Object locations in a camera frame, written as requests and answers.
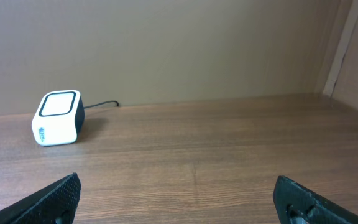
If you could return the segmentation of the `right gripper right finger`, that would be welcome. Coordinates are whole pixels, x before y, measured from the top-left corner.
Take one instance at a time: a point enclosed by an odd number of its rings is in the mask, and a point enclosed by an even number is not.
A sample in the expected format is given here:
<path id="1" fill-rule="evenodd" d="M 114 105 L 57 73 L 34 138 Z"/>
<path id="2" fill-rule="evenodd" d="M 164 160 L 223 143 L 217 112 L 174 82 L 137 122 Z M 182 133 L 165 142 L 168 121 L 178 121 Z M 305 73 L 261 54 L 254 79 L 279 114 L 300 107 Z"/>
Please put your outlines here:
<path id="1" fill-rule="evenodd" d="M 358 223 L 358 215 L 284 175 L 277 178 L 273 191 L 273 202 L 280 223 Z"/>

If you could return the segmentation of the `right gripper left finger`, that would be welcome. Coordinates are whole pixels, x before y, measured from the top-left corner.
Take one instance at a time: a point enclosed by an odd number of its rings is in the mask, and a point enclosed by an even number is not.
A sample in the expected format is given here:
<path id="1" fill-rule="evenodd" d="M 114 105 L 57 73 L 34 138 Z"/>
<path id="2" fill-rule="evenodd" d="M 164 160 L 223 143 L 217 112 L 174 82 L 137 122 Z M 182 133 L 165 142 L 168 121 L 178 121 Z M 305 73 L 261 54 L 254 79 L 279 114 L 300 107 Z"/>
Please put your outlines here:
<path id="1" fill-rule="evenodd" d="M 80 193 L 81 182 L 74 172 L 0 210 L 0 224 L 72 224 Z"/>

